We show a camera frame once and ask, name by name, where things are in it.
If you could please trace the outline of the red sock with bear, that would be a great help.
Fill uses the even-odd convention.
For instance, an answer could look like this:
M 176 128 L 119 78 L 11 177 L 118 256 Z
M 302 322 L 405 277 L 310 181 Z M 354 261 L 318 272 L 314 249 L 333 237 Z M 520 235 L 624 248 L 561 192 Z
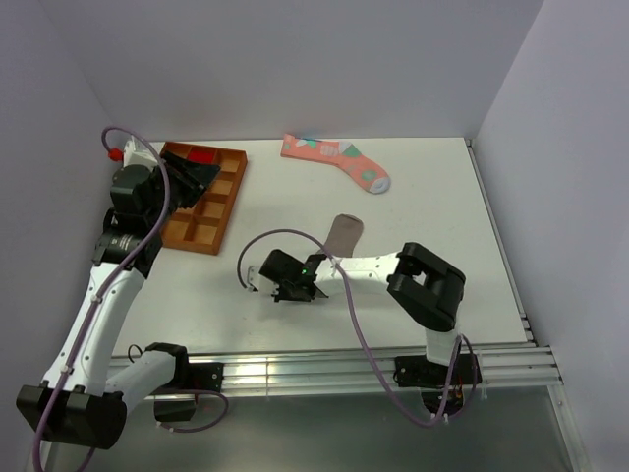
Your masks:
M 188 153 L 188 160 L 199 164 L 212 164 L 215 156 L 216 151 L 213 148 L 193 147 Z

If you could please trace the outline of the beige sock orange stripes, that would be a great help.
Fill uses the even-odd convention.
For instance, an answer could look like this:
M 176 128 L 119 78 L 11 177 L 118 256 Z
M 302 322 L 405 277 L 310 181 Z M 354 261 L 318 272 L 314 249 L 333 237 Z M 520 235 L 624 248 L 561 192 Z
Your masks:
M 351 214 L 338 214 L 330 226 L 324 247 L 340 258 L 352 258 L 364 232 L 364 223 Z

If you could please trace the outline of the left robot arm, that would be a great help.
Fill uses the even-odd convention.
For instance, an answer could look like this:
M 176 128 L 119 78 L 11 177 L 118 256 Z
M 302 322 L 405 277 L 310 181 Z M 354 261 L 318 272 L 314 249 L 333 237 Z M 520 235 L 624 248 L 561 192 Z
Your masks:
M 86 295 L 52 366 L 16 404 L 38 442 L 109 449 L 127 416 L 147 396 L 193 388 L 186 347 L 153 342 L 130 367 L 107 375 L 124 320 L 162 247 L 161 228 L 176 210 L 193 207 L 220 172 L 171 152 L 161 166 L 118 170 L 110 188 Z

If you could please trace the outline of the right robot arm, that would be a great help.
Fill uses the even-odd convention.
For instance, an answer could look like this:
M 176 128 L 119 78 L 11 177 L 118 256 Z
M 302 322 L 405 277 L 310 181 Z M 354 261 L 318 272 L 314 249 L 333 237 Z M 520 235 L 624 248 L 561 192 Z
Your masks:
M 346 284 L 357 293 L 390 295 L 425 329 L 426 372 L 439 384 L 449 382 L 460 368 L 452 351 L 459 335 L 457 312 L 465 282 L 461 270 L 414 242 L 383 256 L 314 254 L 303 262 L 276 249 L 247 274 L 250 289 L 276 302 L 310 303 L 343 293 Z

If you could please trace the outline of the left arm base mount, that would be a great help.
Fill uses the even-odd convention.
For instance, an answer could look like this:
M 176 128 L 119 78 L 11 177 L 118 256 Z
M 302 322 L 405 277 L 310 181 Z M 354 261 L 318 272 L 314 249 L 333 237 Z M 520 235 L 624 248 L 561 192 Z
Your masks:
M 184 423 L 193 419 L 200 404 L 201 392 L 221 392 L 224 364 L 220 362 L 193 363 L 188 367 L 184 380 L 178 384 L 167 384 L 154 394 L 153 416 L 161 423 Z M 191 399 L 165 400 L 162 396 L 181 394 L 194 390 Z

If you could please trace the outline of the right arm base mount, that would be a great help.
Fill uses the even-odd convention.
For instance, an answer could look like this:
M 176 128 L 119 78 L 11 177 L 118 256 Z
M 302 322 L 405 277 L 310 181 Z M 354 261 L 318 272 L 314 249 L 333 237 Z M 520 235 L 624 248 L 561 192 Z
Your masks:
M 424 406 L 435 415 L 443 397 L 448 368 L 428 361 L 426 355 L 398 356 L 394 358 L 393 380 L 401 388 L 417 387 Z M 446 395 L 443 416 L 456 415 L 466 403 L 465 388 L 483 381 L 476 355 L 460 354 L 455 363 L 450 387 Z

